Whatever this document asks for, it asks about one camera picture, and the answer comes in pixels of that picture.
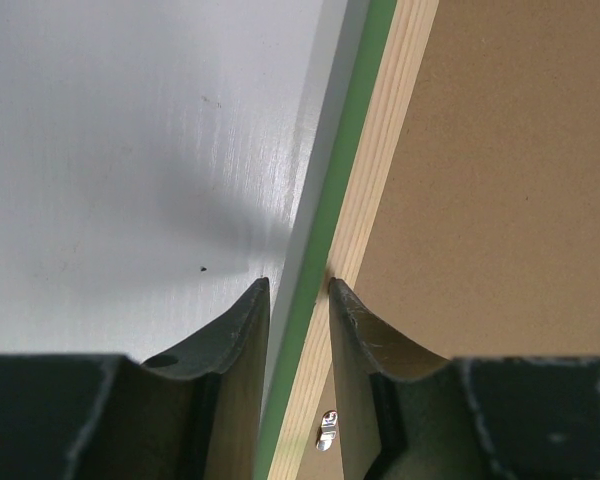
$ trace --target green edge banding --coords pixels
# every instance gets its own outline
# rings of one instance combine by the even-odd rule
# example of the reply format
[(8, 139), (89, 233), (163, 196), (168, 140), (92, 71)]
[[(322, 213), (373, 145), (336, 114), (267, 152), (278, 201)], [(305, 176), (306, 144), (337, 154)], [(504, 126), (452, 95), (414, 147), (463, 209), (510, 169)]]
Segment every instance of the green edge banding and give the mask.
[(262, 420), (255, 479), (266, 480), (324, 276), (397, 0), (371, 0)]

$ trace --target brown hardboard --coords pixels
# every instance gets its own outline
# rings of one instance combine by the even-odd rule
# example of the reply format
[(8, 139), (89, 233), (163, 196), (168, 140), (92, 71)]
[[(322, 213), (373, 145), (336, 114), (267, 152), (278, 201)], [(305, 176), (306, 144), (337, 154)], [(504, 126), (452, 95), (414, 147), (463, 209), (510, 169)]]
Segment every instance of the brown hardboard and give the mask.
[(444, 356), (600, 354), (600, 0), (440, 1), (355, 290)]

